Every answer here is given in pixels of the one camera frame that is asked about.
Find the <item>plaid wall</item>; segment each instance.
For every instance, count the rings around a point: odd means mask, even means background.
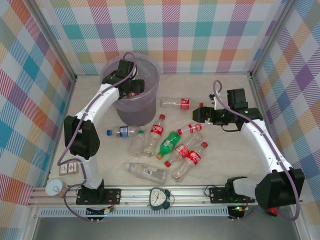
[[[75,72],[100,74],[126,51],[155,58],[164,73],[247,72],[286,0],[37,2]]]
[[[320,1],[301,0],[256,78],[272,135],[304,171],[309,231],[320,236]]]
[[[0,0],[0,239],[17,239],[72,82],[23,0]]]

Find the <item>trash bin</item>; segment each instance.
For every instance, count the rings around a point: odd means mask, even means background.
[[[135,79],[144,80],[144,92],[137,96],[127,98],[126,96],[115,101],[112,106],[116,109],[121,120],[130,125],[145,126],[150,123],[156,114],[157,91],[160,80],[160,68],[152,57],[134,53],[136,58],[137,75]],[[112,71],[118,69],[119,61],[123,55],[111,59],[102,69],[100,82]],[[131,55],[125,57],[133,61]]]

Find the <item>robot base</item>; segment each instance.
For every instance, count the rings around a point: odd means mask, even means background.
[[[104,180],[97,189],[90,189],[81,185],[76,193],[77,205],[119,205],[121,198],[121,189],[106,189]]]

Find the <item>coca-cola bottle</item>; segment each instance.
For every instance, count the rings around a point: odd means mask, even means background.
[[[182,128],[179,128],[177,132],[179,135],[187,134],[187,133],[193,134],[195,132],[200,132],[204,127],[209,125],[212,125],[212,124],[209,122],[205,122],[205,123],[192,122],[188,125],[185,125]]]
[[[175,108],[181,110],[194,110],[202,108],[204,104],[191,98],[163,97],[160,100],[160,106],[163,108]]]
[[[190,151],[188,155],[184,158],[185,161],[182,161],[180,166],[178,166],[172,173],[172,177],[176,182],[181,182],[186,173],[190,170],[191,167],[194,167],[203,157],[204,150],[208,147],[206,142],[201,143],[200,146],[196,147],[194,150]]]
[[[159,139],[164,132],[164,120],[166,116],[161,114],[159,119],[154,122],[149,134],[148,141],[144,146],[143,154],[152,157],[155,154]]]
[[[184,159],[188,155],[189,149],[192,149],[201,140],[202,136],[198,132],[190,135],[183,143],[181,143],[172,151],[169,160],[166,161],[164,165],[166,165],[168,168],[173,162],[178,162]]]

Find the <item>plastic bottle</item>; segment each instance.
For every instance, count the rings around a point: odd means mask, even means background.
[[[108,136],[116,138],[134,137],[139,131],[138,126],[114,126],[106,131]]]
[[[179,135],[186,134],[186,133],[192,134],[195,132],[200,132],[204,127],[210,126],[210,125],[212,124],[209,122],[205,122],[205,123],[192,122],[178,129],[177,132]]]
[[[159,119],[154,122],[148,141],[146,142],[146,145],[144,147],[143,154],[147,155],[148,157],[152,157],[155,154],[157,144],[159,142],[159,139],[164,132],[164,120],[166,116],[161,114]]]
[[[139,157],[144,150],[145,143],[146,139],[144,136],[144,131],[140,130],[133,139],[132,147],[130,150],[131,154],[135,157]]]
[[[141,179],[150,180],[156,184],[165,184],[167,171],[143,163],[126,163],[125,169]]]
[[[191,167],[194,167],[203,157],[203,151],[208,147],[206,142],[201,143],[200,146],[196,147],[193,151],[189,152],[184,158],[180,166],[178,166],[172,173],[172,177],[176,182],[182,182],[185,178],[186,173]]]
[[[191,98],[163,97],[160,100],[160,106],[163,108],[191,110],[196,108],[202,108],[204,104]]]
[[[179,144],[170,155],[168,161],[164,163],[167,168],[171,166],[173,162],[178,162],[184,159],[188,153],[189,149],[192,149],[196,144],[198,144],[202,140],[202,136],[200,133],[195,132],[191,136],[189,136],[183,143]]]
[[[159,153],[156,155],[156,158],[161,160],[164,155],[171,153],[180,139],[181,136],[176,131],[170,132],[169,136],[161,144]]]

